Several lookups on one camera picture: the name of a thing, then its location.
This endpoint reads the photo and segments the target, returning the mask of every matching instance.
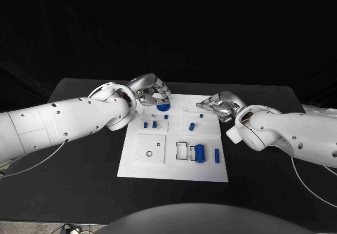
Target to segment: black table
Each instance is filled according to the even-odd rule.
[[[106,80],[66,78],[48,102],[86,97]],[[247,105],[282,113],[303,112],[287,87],[166,83],[175,94],[211,95],[234,92]],[[275,147],[253,151],[224,135],[233,123],[220,124],[228,183],[116,177],[126,127],[103,128],[66,143],[56,155],[24,174],[0,180],[0,220],[107,224],[146,208],[172,203],[218,203],[270,214],[316,232],[337,231],[337,208],[302,187],[289,156]],[[43,149],[8,168],[25,169],[57,146]],[[318,165],[295,160],[309,188],[337,204],[337,178]]]

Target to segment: white board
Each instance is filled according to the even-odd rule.
[[[165,112],[155,106],[136,106],[139,117],[128,124],[116,176],[227,182],[218,119],[195,107],[195,102],[208,96],[171,94],[168,98]],[[185,157],[181,153],[184,144],[178,144],[182,159],[177,159],[177,142],[185,142],[187,146]],[[190,148],[197,144],[204,146],[204,163],[191,160]],[[214,163],[214,149],[218,149],[220,163]]]

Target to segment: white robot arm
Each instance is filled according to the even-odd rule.
[[[151,96],[154,89],[162,99]],[[161,80],[145,74],[126,86],[103,84],[89,97],[0,113],[0,163],[93,134],[105,125],[112,131],[122,128],[138,117],[136,99],[159,105],[168,103],[166,95]]]
[[[226,132],[234,144],[243,140],[256,151],[275,146],[289,156],[337,168],[334,117],[302,113],[282,114],[266,106],[246,106],[239,97],[227,91],[213,95],[195,106],[214,113],[221,122],[234,118],[234,126]]]

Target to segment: black curtain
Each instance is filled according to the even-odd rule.
[[[46,103],[64,78],[289,86],[335,106],[334,13],[313,6],[1,1],[0,111]]]

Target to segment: robotic hand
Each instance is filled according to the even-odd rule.
[[[154,90],[162,99],[152,97]],[[154,74],[100,85],[87,97],[0,113],[0,163],[97,132],[122,128],[143,106],[168,104],[168,88]]]
[[[282,114],[270,107],[246,106],[239,97],[223,91],[195,106],[234,126],[227,130],[233,143],[241,140],[260,151],[267,146],[280,148],[289,156],[337,168],[337,119],[302,113]]]

